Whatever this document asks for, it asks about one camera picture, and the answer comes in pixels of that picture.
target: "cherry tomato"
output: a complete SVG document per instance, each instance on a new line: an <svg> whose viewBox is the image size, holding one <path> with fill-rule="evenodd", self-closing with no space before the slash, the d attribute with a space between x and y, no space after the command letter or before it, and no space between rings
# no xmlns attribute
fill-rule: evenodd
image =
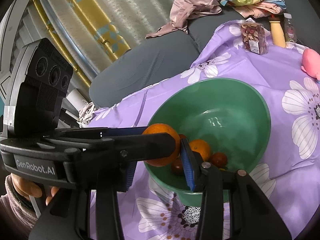
<svg viewBox="0 0 320 240"><path fill-rule="evenodd" d="M171 163L171 171L174 175L177 176L184 175L183 166L180 158L176 159L173 163Z"/></svg>
<svg viewBox="0 0 320 240"><path fill-rule="evenodd" d="M209 161L218 168L223 168L228 163L228 158L224 153L217 152L210 156Z"/></svg>

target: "pink plush toy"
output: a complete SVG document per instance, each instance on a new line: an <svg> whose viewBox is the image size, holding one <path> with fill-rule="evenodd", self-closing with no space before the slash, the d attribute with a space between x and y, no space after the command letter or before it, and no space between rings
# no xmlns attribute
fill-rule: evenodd
<svg viewBox="0 0 320 240"><path fill-rule="evenodd" d="M320 83L320 55L313 49L305 49L302 54L301 69Z"/></svg>

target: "blue gripper pad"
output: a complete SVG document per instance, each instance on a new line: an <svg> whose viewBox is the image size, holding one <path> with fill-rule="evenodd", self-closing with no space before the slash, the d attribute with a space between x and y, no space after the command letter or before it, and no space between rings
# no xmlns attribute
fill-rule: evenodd
<svg viewBox="0 0 320 240"><path fill-rule="evenodd" d="M186 177L187 185L192 192L196 189L195 173L190 160L190 154L193 154L186 139L181 140L180 158L182 161L184 175Z"/></svg>
<svg viewBox="0 0 320 240"><path fill-rule="evenodd" d="M132 185L133 176L136 171L137 162L130 162L128 168L125 171L125 186L128 190Z"/></svg>

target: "pink sleeve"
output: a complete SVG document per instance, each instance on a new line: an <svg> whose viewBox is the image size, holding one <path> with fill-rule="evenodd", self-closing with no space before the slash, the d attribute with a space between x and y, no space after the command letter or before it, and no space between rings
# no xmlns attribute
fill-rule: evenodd
<svg viewBox="0 0 320 240"><path fill-rule="evenodd" d="M13 230L18 230L23 236L28 238L33 225L36 223L36 214L16 199L11 175L5 179L5 188L7 194L0 197L0 204L6 213L6 219L10 220L9 225L15 227Z"/></svg>

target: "plastic packaging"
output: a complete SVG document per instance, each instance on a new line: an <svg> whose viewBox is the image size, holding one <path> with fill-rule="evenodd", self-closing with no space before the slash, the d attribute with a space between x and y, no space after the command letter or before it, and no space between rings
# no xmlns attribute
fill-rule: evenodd
<svg viewBox="0 0 320 240"><path fill-rule="evenodd" d="M268 52L266 33L261 23L245 22L239 24L244 49L257 54Z"/></svg>
<svg viewBox="0 0 320 240"><path fill-rule="evenodd" d="M284 32L285 41L297 43L296 30L292 24L292 16L290 13L284 13Z"/></svg>

